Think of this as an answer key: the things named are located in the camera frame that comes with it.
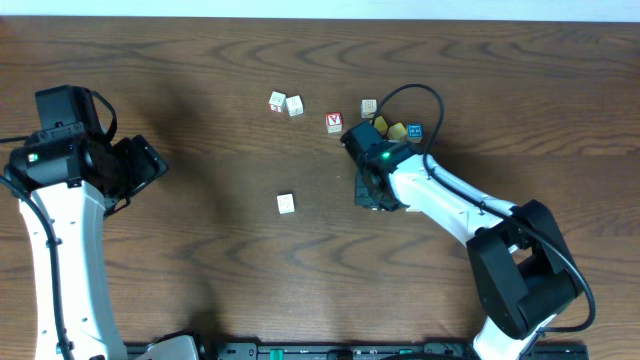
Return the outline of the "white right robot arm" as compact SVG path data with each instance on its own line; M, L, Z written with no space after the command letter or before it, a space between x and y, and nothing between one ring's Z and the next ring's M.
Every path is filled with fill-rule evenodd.
M381 208L416 209L466 248L487 315L473 340L479 358L522 358L585 293L585 279L542 203L494 198L409 143L371 142L347 151Z

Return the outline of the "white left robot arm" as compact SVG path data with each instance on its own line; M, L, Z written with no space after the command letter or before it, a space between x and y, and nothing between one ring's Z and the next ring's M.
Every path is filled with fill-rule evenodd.
M31 246L36 358L131 358L112 310L103 225L167 169L141 135L112 145L39 132L11 152L1 182L19 200Z

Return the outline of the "white block table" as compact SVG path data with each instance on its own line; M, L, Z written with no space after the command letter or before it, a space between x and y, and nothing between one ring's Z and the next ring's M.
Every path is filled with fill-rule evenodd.
M280 194L276 197L278 211L281 215L293 213L295 211L294 197L291 193Z

